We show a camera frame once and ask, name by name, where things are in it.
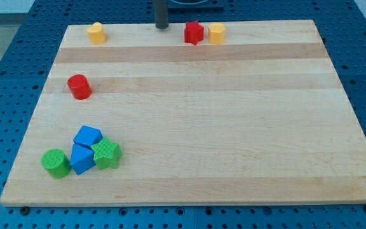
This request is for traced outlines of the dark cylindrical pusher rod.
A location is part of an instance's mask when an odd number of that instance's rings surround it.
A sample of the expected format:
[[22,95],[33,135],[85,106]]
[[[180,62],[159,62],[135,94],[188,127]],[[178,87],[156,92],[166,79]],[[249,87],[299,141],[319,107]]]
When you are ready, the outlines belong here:
[[156,28],[166,29],[169,26],[167,0],[154,0],[153,8]]

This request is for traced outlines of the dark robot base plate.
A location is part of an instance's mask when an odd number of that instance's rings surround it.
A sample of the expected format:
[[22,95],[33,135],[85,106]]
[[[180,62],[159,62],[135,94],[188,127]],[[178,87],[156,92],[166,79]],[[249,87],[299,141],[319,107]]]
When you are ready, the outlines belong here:
[[224,8],[224,0],[167,0],[169,9],[217,9]]

